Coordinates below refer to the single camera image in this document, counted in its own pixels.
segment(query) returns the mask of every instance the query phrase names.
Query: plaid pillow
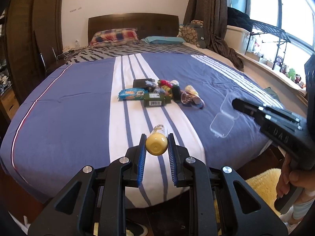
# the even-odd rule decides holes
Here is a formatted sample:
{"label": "plaid pillow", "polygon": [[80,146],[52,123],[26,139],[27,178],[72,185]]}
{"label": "plaid pillow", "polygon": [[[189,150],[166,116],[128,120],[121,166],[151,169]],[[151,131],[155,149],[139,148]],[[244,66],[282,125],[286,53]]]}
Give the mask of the plaid pillow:
{"label": "plaid pillow", "polygon": [[136,28],[122,28],[97,32],[89,43],[89,47],[106,47],[127,43],[139,43],[136,31]]}

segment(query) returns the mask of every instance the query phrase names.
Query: dark wooden headboard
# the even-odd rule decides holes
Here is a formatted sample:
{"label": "dark wooden headboard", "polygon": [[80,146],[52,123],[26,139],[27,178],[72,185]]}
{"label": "dark wooden headboard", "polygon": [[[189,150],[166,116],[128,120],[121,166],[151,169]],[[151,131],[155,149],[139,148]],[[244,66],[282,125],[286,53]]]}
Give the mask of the dark wooden headboard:
{"label": "dark wooden headboard", "polygon": [[137,28],[139,39],[148,36],[177,36],[178,16],[155,13],[111,14],[89,18],[88,38],[114,28]]}

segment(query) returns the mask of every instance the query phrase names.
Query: black shoe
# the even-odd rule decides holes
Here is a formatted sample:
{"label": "black shoe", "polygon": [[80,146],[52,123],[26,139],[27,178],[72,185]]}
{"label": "black shoe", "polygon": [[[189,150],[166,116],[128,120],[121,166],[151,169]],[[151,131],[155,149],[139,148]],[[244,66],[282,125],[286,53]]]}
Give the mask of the black shoe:
{"label": "black shoe", "polygon": [[148,234],[148,228],[142,224],[138,224],[126,219],[126,230],[133,233],[133,236],[146,236]]}

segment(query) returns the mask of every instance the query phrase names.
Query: blue wet wipes package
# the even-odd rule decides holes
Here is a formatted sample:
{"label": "blue wet wipes package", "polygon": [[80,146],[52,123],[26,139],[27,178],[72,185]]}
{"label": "blue wet wipes package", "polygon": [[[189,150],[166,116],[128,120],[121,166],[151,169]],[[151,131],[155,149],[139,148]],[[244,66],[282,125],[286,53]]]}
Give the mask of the blue wet wipes package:
{"label": "blue wet wipes package", "polygon": [[144,93],[148,93],[145,89],[130,88],[119,92],[119,100],[142,100]]}

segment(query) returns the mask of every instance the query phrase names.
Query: hand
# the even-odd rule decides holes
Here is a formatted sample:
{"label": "hand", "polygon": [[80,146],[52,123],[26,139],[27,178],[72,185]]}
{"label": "hand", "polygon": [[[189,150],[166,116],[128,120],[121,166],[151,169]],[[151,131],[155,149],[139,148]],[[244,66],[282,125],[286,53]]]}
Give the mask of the hand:
{"label": "hand", "polygon": [[[277,184],[277,194],[280,198],[283,195],[288,194],[290,190],[289,182],[298,187],[303,187],[307,192],[315,191],[315,171],[291,171],[290,167],[291,157],[289,154],[286,154],[284,163],[281,168],[281,175]],[[305,190],[297,198],[295,204],[305,203],[315,198],[311,197],[305,193]],[[290,221],[291,224],[299,222],[292,218]]]}

